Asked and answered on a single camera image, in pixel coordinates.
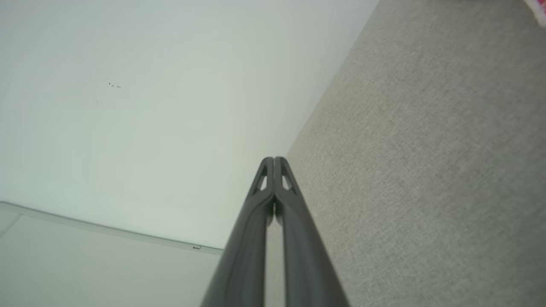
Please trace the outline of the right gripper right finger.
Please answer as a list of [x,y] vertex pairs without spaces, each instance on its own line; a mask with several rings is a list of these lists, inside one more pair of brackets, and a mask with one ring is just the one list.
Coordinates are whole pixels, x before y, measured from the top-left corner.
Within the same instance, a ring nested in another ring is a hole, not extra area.
[[347,299],[288,161],[274,159],[275,216],[283,228],[285,305],[347,307]]

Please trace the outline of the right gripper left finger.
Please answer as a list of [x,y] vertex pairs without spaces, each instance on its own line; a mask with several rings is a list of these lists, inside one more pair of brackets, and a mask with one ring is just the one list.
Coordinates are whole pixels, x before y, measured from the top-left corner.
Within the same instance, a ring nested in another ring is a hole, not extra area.
[[256,176],[220,258],[201,306],[262,307],[268,207],[274,197],[272,157],[266,157]]

